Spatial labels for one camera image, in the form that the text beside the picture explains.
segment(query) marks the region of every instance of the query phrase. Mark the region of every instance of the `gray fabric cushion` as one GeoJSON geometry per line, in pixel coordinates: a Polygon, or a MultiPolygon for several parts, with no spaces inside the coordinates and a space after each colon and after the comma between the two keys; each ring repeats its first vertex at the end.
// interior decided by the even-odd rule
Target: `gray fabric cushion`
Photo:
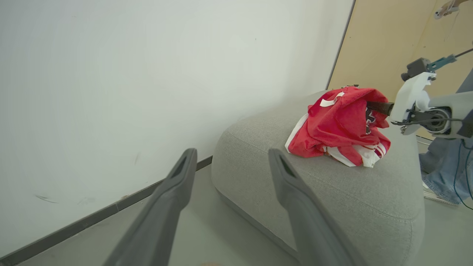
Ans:
{"type": "MultiPolygon", "coordinates": [[[[296,122],[325,92],[247,118],[221,136],[212,161],[212,182],[239,208],[296,249],[287,212],[279,205],[267,151],[284,149],[296,122]]],[[[424,201],[414,135],[391,125],[391,142],[374,168],[347,167],[328,156],[287,154],[370,265],[407,265],[424,233],[424,201]]]]}

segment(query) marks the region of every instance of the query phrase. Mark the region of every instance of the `black cable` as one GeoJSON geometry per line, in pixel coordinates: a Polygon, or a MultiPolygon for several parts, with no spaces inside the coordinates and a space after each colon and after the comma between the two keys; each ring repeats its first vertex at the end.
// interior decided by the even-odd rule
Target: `black cable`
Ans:
{"type": "Polygon", "coordinates": [[[458,118],[438,118],[438,119],[426,119],[420,120],[415,122],[392,122],[394,125],[411,125],[411,124],[421,124],[421,123],[428,123],[428,122],[441,122],[441,121],[463,121],[463,119],[458,118]]]}
{"type": "Polygon", "coordinates": [[[460,201],[463,203],[463,205],[465,205],[465,207],[467,207],[468,209],[470,210],[473,210],[472,208],[468,207],[462,200],[462,198],[460,198],[460,195],[458,194],[458,192],[456,191],[456,187],[455,187],[455,184],[456,184],[456,175],[458,173],[458,168],[460,167],[460,150],[462,148],[462,145],[460,144],[458,146],[458,163],[456,164],[456,171],[455,171],[455,177],[453,178],[453,190],[455,190],[455,194],[456,196],[460,199],[460,201]]]}
{"type": "MultiPolygon", "coordinates": [[[[468,207],[462,200],[462,198],[460,198],[460,195],[458,194],[458,192],[456,191],[456,187],[455,187],[455,184],[456,184],[456,175],[458,173],[458,168],[460,167],[460,150],[462,148],[462,145],[460,144],[458,146],[458,163],[456,164],[456,171],[455,171],[455,177],[453,179],[453,190],[455,190],[455,194],[456,196],[460,199],[460,201],[463,203],[463,205],[465,205],[465,207],[467,207],[468,209],[470,210],[473,210],[472,208],[468,207]]],[[[471,189],[470,189],[470,182],[468,181],[468,168],[467,168],[467,165],[468,165],[468,159],[470,158],[470,154],[473,150],[473,146],[471,148],[467,148],[469,149],[470,151],[468,152],[468,155],[466,156],[466,161],[465,161],[465,175],[466,175],[466,184],[468,186],[468,192],[470,192],[470,197],[473,199],[473,196],[472,196],[472,192],[471,192],[471,189]]]]}
{"type": "Polygon", "coordinates": [[[455,58],[458,58],[458,57],[460,57],[460,56],[462,56],[462,55],[464,55],[464,54],[466,54],[466,53],[469,53],[469,52],[471,52],[471,51],[473,51],[473,48],[471,48],[470,50],[466,50],[466,51],[464,51],[463,53],[457,54],[457,55],[455,56],[455,58]]]}
{"type": "Polygon", "coordinates": [[[466,177],[466,185],[468,186],[468,192],[470,192],[470,198],[473,200],[473,195],[472,191],[470,189],[470,183],[468,182],[468,159],[470,158],[470,154],[472,153],[472,149],[468,152],[468,155],[466,156],[466,161],[465,161],[465,177],[466,177]]]}

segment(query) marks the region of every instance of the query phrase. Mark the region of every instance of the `jeans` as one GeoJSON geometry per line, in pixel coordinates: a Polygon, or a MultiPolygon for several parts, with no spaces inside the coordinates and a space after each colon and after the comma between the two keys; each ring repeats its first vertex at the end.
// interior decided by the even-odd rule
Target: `jeans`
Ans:
{"type": "MultiPolygon", "coordinates": [[[[468,74],[457,93],[472,90],[473,69],[470,74],[468,74]]],[[[473,146],[473,140],[465,139],[465,145],[471,148],[473,146]]],[[[470,190],[473,192],[473,151],[470,156],[468,156],[469,152],[468,149],[463,147],[460,139],[446,140],[436,138],[429,145],[427,153],[419,154],[420,168],[423,172],[427,173],[426,175],[422,175],[422,180],[439,197],[459,204],[460,198],[464,200],[470,197],[470,190]],[[455,189],[458,196],[453,187],[455,173],[455,189]]]]}

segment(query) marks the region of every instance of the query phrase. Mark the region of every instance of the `robotic arm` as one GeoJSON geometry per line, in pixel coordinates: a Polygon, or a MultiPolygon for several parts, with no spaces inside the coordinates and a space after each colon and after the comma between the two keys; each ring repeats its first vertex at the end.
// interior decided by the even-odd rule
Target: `robotic arm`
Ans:
{"type": "Polygon", "coordinates": [[[443,57],[435,62],[420,58],[401,75],[405,81],[394,103],[369,102],[368,108],[389,115],[401,132],[409,135],[421,126],[434,137],[467,139],[473,137],[473,91],[430,99],[425,86],[436,79],[435,70],[456,61],[470,49],[458,55],[443,57]]]}

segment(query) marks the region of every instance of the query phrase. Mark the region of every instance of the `shoe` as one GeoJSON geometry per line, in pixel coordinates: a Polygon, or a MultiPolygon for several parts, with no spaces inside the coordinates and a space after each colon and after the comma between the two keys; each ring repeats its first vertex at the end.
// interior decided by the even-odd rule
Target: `shoe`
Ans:
{"type": "Polygon", "coordinates": [[[429,200],[435,200],[448,205],[458,206],[458,204],[444,200],[443,198],[437,196],[437,194],[435,194],[435,192],[433,192],[432,189],[430,189],[424,182],[422,182],[422,185],[424,186],[424,198],[429,200]]]}

